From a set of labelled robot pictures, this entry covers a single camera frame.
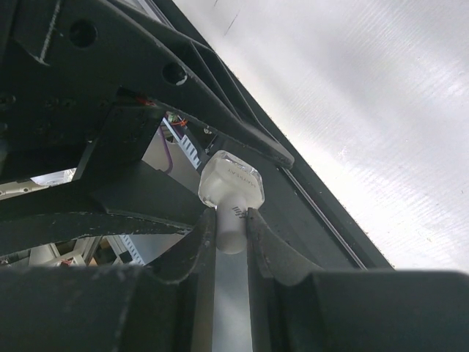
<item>wire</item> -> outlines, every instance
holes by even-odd
[[[168,158],[168,169],[166,169],[166,171],[164,172],[165,174],[168,174],[173,170],[173,159],[171,157],[171,153],[169,152],[168,143],[166,142],[166,138],[164,138],[164,133],[161,126],[158,128],[158,132],[160,134],[161,140],[163,141],[164,153]]]
[[[184,126],[186,126],[187,124],[188,124],[188,121],[187,121],[187,120],[183,120],[183,121],[173,122],[171,125],[184,127]]]

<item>white plastic object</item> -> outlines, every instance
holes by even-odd
[[[57,186],[62,183],[70,182],[74,174],[75,169],[69,169],[52,174],[31,177],[31,180],[39,186]]]
[[[245,161],[219,150],[202,170],[199,198],[217,211],[217,248],[236,254],[246,248],[248,208],[264,203],[260,173]]]

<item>white surface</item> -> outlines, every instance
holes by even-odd
[[[469,269],[469,1],[175,2],[391,263]]]

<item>orange wire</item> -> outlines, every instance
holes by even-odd
[[[186,126],[187,124],[188,124],[188,121],[187,121],[187,120],[183,120],[183,121],[173,122],[171,125],[173,125],[173,126],[178,126],[178,125],[180,125],[180,126],[184,127],[184,126]]]

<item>black bracket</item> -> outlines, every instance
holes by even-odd
[[[195,194],[139,161],[2,200],[0,254],[85,236],[183,234],[204,209]]]

